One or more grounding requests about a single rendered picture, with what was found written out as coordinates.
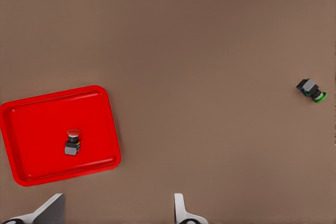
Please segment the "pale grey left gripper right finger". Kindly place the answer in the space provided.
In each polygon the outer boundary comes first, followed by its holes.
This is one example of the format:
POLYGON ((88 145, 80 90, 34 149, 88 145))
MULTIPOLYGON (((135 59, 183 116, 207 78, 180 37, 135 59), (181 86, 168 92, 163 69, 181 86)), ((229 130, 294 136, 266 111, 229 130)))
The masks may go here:
POLYGON ((184 197, 181 193, 174 194, 174 214, 175 224, 209 224, 204 217, 186 211, 184 197))

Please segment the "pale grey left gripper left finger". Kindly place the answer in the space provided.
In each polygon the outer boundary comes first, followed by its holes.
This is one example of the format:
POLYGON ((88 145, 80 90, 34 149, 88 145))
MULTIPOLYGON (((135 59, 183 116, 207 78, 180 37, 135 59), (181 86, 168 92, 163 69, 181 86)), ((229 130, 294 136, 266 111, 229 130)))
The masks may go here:
POLYGON ((8 219, 1 224, 63 224, 65 220, 65 194, 57 193, 30 214, 8 219))

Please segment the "red plastic tray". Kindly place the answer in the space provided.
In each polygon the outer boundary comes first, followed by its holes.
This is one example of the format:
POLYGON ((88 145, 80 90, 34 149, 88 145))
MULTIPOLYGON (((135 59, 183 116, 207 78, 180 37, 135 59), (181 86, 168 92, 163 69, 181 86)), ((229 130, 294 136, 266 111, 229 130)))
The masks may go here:
POLYGON ((21 186, 105 172, 121 163, 109 96, 98 85, 5 102, 0 130, 21 186), (76 156, 65 154, 70 129, 81 131, 76 156))

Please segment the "red push-button switch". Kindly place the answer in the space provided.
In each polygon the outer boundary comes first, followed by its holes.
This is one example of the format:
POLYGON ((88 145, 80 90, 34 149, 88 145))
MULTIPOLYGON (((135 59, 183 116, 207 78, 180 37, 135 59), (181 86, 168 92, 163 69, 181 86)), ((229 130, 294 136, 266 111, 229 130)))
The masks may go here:
POLYGON ((76 156, 80 150, 80 136, 81 131, 78 129, 70 129, 67 131, 68 141, 65 145, 65 154, 76 156))

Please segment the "green push-button switch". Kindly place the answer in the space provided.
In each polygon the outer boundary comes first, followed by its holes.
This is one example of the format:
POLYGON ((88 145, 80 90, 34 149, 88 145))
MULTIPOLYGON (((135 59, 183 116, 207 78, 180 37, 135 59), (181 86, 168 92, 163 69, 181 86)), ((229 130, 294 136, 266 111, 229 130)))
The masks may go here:
POLYGON ((314 103, 320 103, 326 99, 327 93, 322 92, 319 86, 311 79, 302 79, 296 88, 306 97, 310 97, 314 103))

